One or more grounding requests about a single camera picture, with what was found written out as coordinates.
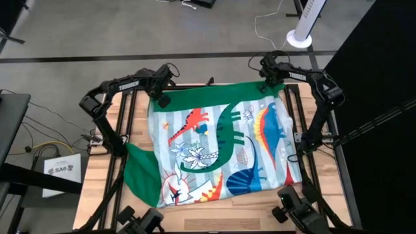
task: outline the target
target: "blue dinosaur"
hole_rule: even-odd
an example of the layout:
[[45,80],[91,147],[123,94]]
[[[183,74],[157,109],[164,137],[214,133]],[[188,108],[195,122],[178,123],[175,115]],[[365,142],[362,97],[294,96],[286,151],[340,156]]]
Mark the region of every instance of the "blue dinosaur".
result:
[[244,169],[238,172],[235,172],[227,179],[227,188],[232,193],[232,195],[246,194],[249,192],[261,191],[260,179],[266,179],[265,177],[260,177],[259,172],[263,168],[258,168],[259,161],[257,158],[257,153],[255,151],[253,140],[246,136],[248,140],[252,143],[254,151],[254,163],[253,167]]

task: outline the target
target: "black panel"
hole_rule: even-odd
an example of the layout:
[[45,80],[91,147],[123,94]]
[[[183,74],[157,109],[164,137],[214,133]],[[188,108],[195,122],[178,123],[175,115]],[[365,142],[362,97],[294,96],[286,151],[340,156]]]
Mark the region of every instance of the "black panel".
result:
[[[347,98],[335,111],[340,135],[416,94],[410,3],[377,0],[327,65]],[[363,228],[413,229],[415,130],[416,107],[343,146]]]
[[26,0],[0,0],[0,28],[9,35]]

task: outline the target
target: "wooden tabletop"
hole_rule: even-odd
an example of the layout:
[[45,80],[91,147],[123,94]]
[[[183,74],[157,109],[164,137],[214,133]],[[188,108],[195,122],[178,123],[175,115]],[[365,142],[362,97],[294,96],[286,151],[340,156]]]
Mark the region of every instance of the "wooden tabletop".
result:
[[[300,83],[300,95],[304,107],[304,113],[307,125],[312,121],[312,117],[316,111],[315,100],[312,97],[311,89],[308,84]],[[279,93],[283,102],[286,103],[284,92]],[[127,98],[123,127],[126,128],[127,116],[129,110],[131,96]],[[292,105],[298,124],[300,127],[300,119],[294,96],[292,96]],[[110,124],[115,128],[118,110],[120,108],[121,94],[114,96],[113,104],[108,110],[107,118]],[[149,97],[145,92],[138,92],[135,115],[132,126],[130,142],[143,150],[153,150],[147,123],[147,108]],[[332,150],[321,147],[321,150],[333,155]],[[109,167],[110,155],[93,156],[93,154],[106,152],[101,146],[91,150],[91,156],[86,171],[83,190],[78,204],[78,210],[75,217],[73,228],[81,227],[96,210],[101,202],[104,193],[107,170]],[[320,151],[313,154],[318,172],[320,187],[324,199],[330,207],[338,214],[339,218],[348,225],[351,225],[350,215],[348,213],[346,200],[339,178],[335,158]],[[114,178],[118,173],[118,165],[120,160],[116,162]],[[300,191],[300,185],[294,186]],[[281,206],[277,191],[269,190],[235,196],[219,201],[210,201],[206,203],[195,203],[191,205],[181,205],[177,207],[164,207],[159,211],[164,215],[162,227],[166,231],[290,231],[295,226],[290,221],[280,224],[271,213],[271,210],[277,206]],[[107,219],[105,227],[110,227],[111,214],[114,198],[107,208]],[[133,195],[126,184],[123,185],[122,199],[120,209],[130,205],[135,211],[136,216],[143,215],[150,207]]]

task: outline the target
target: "gray floor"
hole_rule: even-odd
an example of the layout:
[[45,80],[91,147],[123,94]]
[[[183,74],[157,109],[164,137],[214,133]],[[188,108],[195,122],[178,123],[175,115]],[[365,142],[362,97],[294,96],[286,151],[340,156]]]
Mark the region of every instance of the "gray floor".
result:
[[[272,50],[270,42],[256,37],[253,20],[257,15],[276,11],[279,3],[278,0],[217,0],[213,9],[192,10],[179,2],[154,0],[29,1],[30,11],[22,14],[12,33],[27,42],[24,45],[8,42],[0,59]],[[372,2],[366,0],[329,0],[312,31],[315,51],[337,50],[371,5]],[[272,39],[276,47],[284,43],[286,33],[294,29],[298,21],[286,18],[286,13],[295,13],[292,0],[284,0],[279,14],[257,22],[259,34]],[[299,49],[287,44],[284,50]],[[311,67],[307,56],[291,59],[295,66]],[[319,67],[324,68],[330,59],[331,56],[317,57]],[[199,58],[169,62],[181,71],[178,83],[204,83],[210,77],[215,77],[217,83],[260,79],[247,68],[247,60]],[[166,61],[0,64],[0,88],[29,93],[33,102],[91,129],[94,127],[91,119],[78,107],[88,90],[104,80],[134,73],[143,67],[157,69],[163,62]],[[83,133],[44,109],[29,107],[27,115],[60,131],[70,142]],[[49,140],[32,133],[35,144]],[[21,129],[12,152],[29,144],[28,133]],[[7,161],[29,167],[31,155],[11,155]],[[6,233],[17,200],[15,196],[0,220],[0,234]],[[70,231],[75,212],[76,207],[27,209],[20,228],[33,234]]]

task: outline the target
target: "orange dinosaur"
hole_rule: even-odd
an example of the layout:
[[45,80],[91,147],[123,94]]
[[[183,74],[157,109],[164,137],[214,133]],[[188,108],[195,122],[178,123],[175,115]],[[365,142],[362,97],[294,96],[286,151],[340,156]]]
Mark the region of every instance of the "orange dinosaur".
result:
[[169,146],[172,144],[172,141],[174,141],[178,136],[180,136],[182,133],[188,131],[189,129],[195,129],[200,127],[198,125],[199,122],[202,121],[209,121],[208,118],[204,118],[204,116],[208,115],[208,113],[201,114],[201,108],[193,109],[187,116],[186,124],[173,135],[173,137],[169,138]]
[[213,189],[208,190],[208,193],[202,193],[202,196],[199,200],[195,200],[195,203],[201,203],[201,202],[211,202],[216,201],[220,199],[221,195],[221,189],[222,189],[222,173],[220,176],[220,181],[217,185],[213,186]]

